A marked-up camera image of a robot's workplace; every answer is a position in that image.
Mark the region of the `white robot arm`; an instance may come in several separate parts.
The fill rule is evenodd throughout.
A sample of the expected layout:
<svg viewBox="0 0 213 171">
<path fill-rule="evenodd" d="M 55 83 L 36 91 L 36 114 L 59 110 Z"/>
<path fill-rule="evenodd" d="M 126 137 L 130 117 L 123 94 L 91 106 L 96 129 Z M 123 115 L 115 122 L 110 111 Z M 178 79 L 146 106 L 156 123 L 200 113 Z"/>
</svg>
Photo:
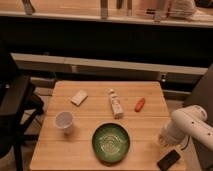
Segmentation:
<svg viewBox="0 0 213 171">
<path fill-rule="evenodd" d="M 207 119 L 206 110 L 199 105 L 174 110 L 161 129 L 159 141 L 164 146 L 176 146 L 188 135 L 213 151 L 213 126 L 206 123 Z"/>
</svg>

